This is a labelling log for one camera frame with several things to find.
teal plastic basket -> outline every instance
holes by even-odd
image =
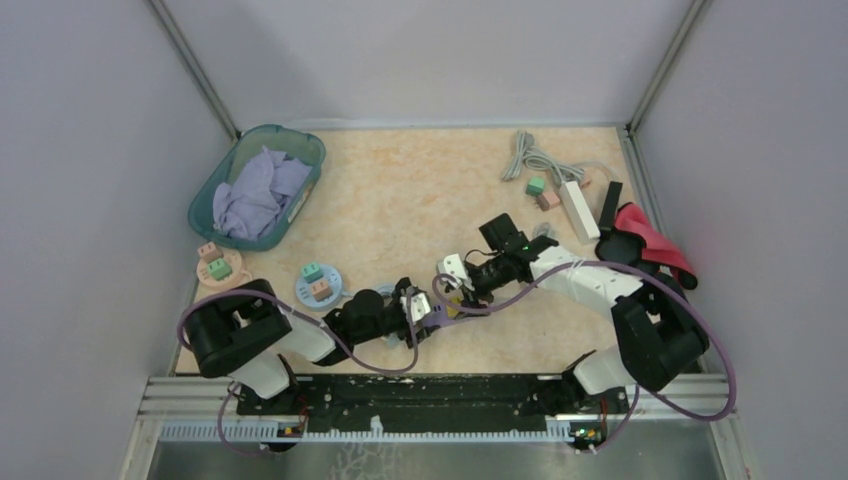
[[[223,182],[232,184],[241,173],[242,168],[248,160],[262,152],[262,146],[270,150],[279,150],[297,157],[303,163],[312,166],[312,171],[306,178],[303,187],[297,195],[288,203],[283,218],[271,233],[258,240],[243,240],[230,238],[215,231],[212,217],[212,199],[215,197],[215,189]],[[215,242],[218,245],[236,250],[264,251],[270,250],[280,243],[283,235],[289,229],[301,207],[309,198],[309,194],[321,178],[321,164],[324,163],[326,149],[324,142],[318,137],[308,133],[301,133],[283,128],[279,125],[260,125],[245,132],[236,142],[235,146],[227,153],[218,168],[209,177],[209,180],[194,197],[188,209],[188,223],[195,232],[203,238]]]

white wall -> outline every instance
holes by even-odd
[[[227,139],[141,0],[0,6],[0,471],[118,474]]]
[[[848,4],[717,1],[639,139],[765,478],[845,478]]]
[[[691,0],[168,0],[241,129],[630,119]]]

lavender towel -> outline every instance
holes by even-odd
[[[300,190],[312,167],[286,152],[268,150],[251,158],[232,185],[215,190],[212,216],[215,229],[245,240],[267,235],[283,216],[286,205]]]

green cube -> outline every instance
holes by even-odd
[[[321,280],[324,276],[324,272],[321,270],[321,265],[312,262],[300,269],[300,276],[303,277],[307,283],[312,283]]]
[[[209,276],[215,280],[222,280],[233,273],[232,267],[223,258],[214,260],[212,263],[206,265],[206,270],[209,272]]]
[[[545,179],[542,177],[533,177],[527,182],[527,188],[524,189],[524,193],[527,195],[541,195],[542,192],[545,191]]]

wooden table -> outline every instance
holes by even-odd
[[[529,131],[562,162],[606,163],[624,183],[621,202],[633,200],[615,129]],[[534,226],[549,222],[566,248],[596,258],[594,245],[577,241],[562,208],[542,212],[524,194],[533,175],[543,175],[550,188],[550,175],[524,169],[512,182],[500,180],[513,154],[513,129],[314,133],[326,144],[327,159],[312,197],[277,247],[244,254],[254,277],[268,279],[280,298],[304,311],[295,300],[294,282],[309,262],[338,268],[348,291],[395,283],[404,276],[430,290],[436,262],[451,253],[485,250],[477,228],[503,212],[528,237]],[[588,173],[592,182],[584,195],[597,218],[607,179],[600,170]],[[498,290],[496,301],[517,291],[515,284]],[[210,293],[200,286],[196,298]],[[563,295],[538,290],[490,317],[436,332],[421,344],[413,373],[561,372],[583,353],[614,342],[612,325],[594,312]],[[355,353],[386,368],[403,367],[412,358],[405,346],[389,348],[382,339],[357,346]],[[287,358],[296,372],[365,371],[351,361],[323,368],[293,354]],[[197,373],[190,352],[181,352],[176,373]]]

